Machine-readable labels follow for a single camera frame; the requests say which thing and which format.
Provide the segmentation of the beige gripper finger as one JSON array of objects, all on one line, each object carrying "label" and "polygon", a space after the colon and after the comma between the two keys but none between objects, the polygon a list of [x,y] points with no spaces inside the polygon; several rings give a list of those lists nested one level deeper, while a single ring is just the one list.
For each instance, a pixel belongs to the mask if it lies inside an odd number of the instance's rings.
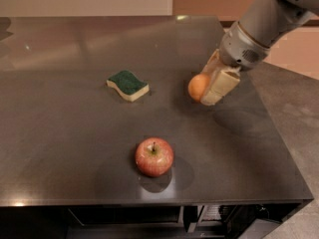
[{"label": "beige gripper finger", "polygon": [[201,70],[204,74],[211,75],[212,73],[221,70],[224,67],[224,64],[220,60],[219,50],[216,49],[213,54],[208,59],[207,63]]},{"label": "beige gripper finger", "polygon": [[240,83],[240,73],[235,68],[226,67],[202,72],[209,77],[208,86],[200,98],[200,102],[205,106],[216,105]]}]

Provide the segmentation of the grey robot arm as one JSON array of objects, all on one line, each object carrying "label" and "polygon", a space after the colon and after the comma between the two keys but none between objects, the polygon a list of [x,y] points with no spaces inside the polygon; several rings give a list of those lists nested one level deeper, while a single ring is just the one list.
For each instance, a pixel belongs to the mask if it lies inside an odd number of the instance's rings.
[{"label": "grey robot arm", "polygon": [[209,84],[199,101],[217,104],[239,84],[242,70],[255,68],[282,36],[315,15],[319,15],[319,0],[254,0],[204,66]]}]

